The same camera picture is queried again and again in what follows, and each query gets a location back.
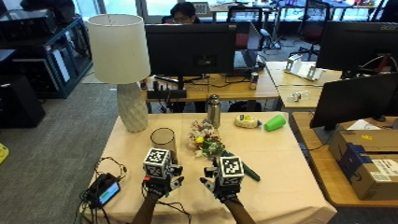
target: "white lamp shade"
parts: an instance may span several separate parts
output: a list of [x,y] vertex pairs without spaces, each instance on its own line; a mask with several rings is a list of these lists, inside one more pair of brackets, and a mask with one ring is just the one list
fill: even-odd
[[143,18],[133,15],[99,15],[88,19],[88,36],[96,78],[128,84],[151,73]]

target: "hand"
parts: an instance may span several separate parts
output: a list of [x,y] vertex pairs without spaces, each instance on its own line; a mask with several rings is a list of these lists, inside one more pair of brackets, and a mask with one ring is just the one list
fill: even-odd
[[236,201],[237,200],[237,192],[233,190],[222,190],[218,184],[214,184],[210,180],[201,177],[200,182],[204,184],[204,186],[210,190],[210,192],[214,194],[216,198],[221,201],[221,203],[225,203],[225,201]]
[[148,187],[148,193],[156,194],[160,198],[164,195],[168,195],[173,189],[177,189],[181,186],[184,176],[178,177],[174,181],[170,178],[160,179],[147,176],[143,183]]

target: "black cabinet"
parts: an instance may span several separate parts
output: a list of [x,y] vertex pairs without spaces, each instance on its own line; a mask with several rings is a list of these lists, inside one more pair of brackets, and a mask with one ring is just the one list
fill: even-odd
[[0,128],[36,127],[44,115],[27,77],[0,76]]
[[67,98],[92,65],[87,28],[81,18],[55,35],[3,41],[1,49],[15,49],[11,75],[24,75],[37,98]]

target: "white device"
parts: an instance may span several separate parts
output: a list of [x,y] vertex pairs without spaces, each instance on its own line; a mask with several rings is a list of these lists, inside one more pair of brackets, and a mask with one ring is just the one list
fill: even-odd
[[285,72],[304,77],[309,81],[316,81],[321,78],[322,69],[316,68],[314,63],[302,63],[301,55],[296,54],[288,59]]

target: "water bottle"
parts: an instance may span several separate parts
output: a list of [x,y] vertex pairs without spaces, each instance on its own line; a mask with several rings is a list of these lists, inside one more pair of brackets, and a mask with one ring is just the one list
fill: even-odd
[[218,95],[210,95],[208,99],[208,119],[214,128],[220,127],[221,102]]

